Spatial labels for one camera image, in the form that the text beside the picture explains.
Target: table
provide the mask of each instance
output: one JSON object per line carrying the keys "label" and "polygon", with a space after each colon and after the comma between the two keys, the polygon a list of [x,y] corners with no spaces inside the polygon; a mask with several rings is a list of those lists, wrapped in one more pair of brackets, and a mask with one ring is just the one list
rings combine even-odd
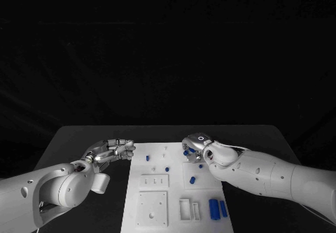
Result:
{"label": "table", "polygon": [[[209,134],[223,144],[247,147],[300,164],[281,132],[271,125],[65,126],[56,132],[35,170],[79,160],[86,148],[102,139],[180,142],[196,132]],[[111,177],[105,193],[91,191],[81,205],[53,219],[39,233],[120,233],[128,172],[128,160],[112,162],[104,170]],[[235,233],[248,230],[258,233],[335,232],[335,226],[298,203],[252,195],[226,182],[222,187]]]}

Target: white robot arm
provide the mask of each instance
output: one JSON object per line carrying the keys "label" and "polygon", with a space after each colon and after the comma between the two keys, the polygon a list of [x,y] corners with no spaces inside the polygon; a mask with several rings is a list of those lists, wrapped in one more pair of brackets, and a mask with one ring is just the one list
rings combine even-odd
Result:
{"label": "white robot arm", "polygon": [[205,133],[189,135],[182,147],[192,163],[203,156],[216,179],[255,195],[300,203],[336,224],[336,171],[291,164],[270,154],[225,145]]}
{"label": "white robot arm", "polygon": [[134,141],[97,142],[82,158],[0,181],[0,233],[30,233],[76,207],[89,190],[104,194],[110,162],[131,160]]}

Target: black background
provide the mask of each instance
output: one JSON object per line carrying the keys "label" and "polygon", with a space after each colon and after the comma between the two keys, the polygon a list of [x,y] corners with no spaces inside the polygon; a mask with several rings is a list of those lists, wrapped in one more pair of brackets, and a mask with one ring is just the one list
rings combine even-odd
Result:
{"label": "black background", "polygon": [[0,176],[65,125],[274,125],[336,168],[333,1],[1,3]]}

